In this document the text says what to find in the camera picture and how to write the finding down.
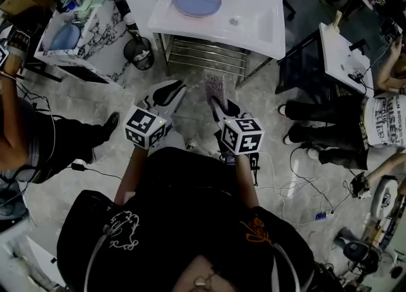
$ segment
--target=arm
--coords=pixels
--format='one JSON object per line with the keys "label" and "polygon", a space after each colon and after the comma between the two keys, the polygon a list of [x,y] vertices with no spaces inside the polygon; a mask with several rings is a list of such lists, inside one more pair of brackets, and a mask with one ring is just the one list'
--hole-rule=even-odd
{"label": "arm", "polygon": [[240,197],[242,201],[249,208],[259,206],[258,197],[254,188],[254,182],[252,180],[248,156],[235,156],[235,170],[237,172],[237,183],[240,189]]}
{"label": "arm", "polygon": [[[4,72],[15,76],[21,65],[20,57],[9,55]],[[27,163],[29,145],[25,137],[20,115],[16,82],[2,77],[3,135],[0,136],[0,169],[15,169]]]}
{"label": "arm", "polygon": [[383,162],[378,168],[371,172],[366,179],[372,185],[376,180],[389,173],[395,166],[406,162],[405,153],[396,153]]}
{"label": "arm", "polygon": [[148,150],[135,147],[133,155],[127,166],[126,173],[122,177],[119,189],[114,198],[114,202],[119,205],[124,205],[124,197],[126,192],[135,192],[140,183],[141,176],[148,157]]}
{"label": "arm", "polygon": [[391,45],[390,55],[385,64],[381,67],[378,73],[377,85],[379,89],[384,91],[398,90],[406,86],[406,79],[395,79],[391,77],[393,67],[399,59],[400,51],[402,49],[402,37]]}

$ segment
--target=trash can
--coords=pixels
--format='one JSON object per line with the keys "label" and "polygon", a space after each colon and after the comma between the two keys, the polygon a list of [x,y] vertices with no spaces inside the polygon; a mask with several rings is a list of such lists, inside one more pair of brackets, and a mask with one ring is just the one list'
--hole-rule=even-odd
{"label": "trash can", "polygon": [[147,38],[135,36],[124,47],[124,57],[138,70],[148,70],[154,64],[154,54]]}

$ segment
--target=metal table leg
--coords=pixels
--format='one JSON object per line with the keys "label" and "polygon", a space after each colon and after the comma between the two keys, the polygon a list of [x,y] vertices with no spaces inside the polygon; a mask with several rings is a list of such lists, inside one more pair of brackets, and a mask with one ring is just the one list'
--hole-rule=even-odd
{"label": "metal table leg", "polygon": [[241,80],[242,78],[239,77],[237,80],[237,83],[235,85],[235,89],[236,90],[241,89],[247,83],[252,81],[255,78],[255,76],[258,75],[258,71],[261,70],[265,65],[267,65],[272,60],[273,60],[272,57],[268,57],[264,62],[261,63],[261,65],[259,67],[257,67],[255,70],[253,70],[248,76],[246,75],[243,80]]}
{"label": "metal table leg", "polygon": [[162,40],[162,34],[154,32],[154,38],[155,38],[155,43],[158,47],[158,52],[160,53],[161,57],[164,60],[164,70],[167,76],[171,75],[171,72],[169,71],[169,64],[168,64],[168,57],[166,54],[165,46],[164,46],[164,41]]}

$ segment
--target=white box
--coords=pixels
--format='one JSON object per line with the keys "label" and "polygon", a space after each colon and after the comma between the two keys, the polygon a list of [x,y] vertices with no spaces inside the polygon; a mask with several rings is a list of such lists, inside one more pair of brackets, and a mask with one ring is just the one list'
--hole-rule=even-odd
{"label": "white box", "polygon": [[137,106],[131,106],[122,128],[127,140],[147,150],[166,135],[166,123],[164,118]]}
{"label": "white box", "polygon": [[221,141],[234,154],[259,152],[265,131],[258,118],[225,119],[221,131]]}

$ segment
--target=white sink countertop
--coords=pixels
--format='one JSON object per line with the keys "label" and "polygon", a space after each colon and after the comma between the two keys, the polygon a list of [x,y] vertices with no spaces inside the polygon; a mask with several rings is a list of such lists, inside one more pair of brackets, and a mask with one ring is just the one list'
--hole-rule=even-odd
{"label": "white sink countertop", "polygon": [[204,18],[183,15],[173,0],[158,0],[148,28],[161,34],[229,44],[276,60],[285,57],[282,0],[222,0],[219,11]]}
{"label": "white sink countertop", "polygon": [[[322,38],[325,73],[347,84],[363,95],[373,97],[374,90],[366,88],[374,87],[372,72],[369,68],[369,58],[362,55],[359,49],[350,51],[349,47],[352,43],[342,35],[327,30],[327,26],[324,23],[320,23],[318,28]],[[356,83],[348,77],[348,74],[354,74],[354,72],[365,74],[363,81],[366,87],[362,83]]]}

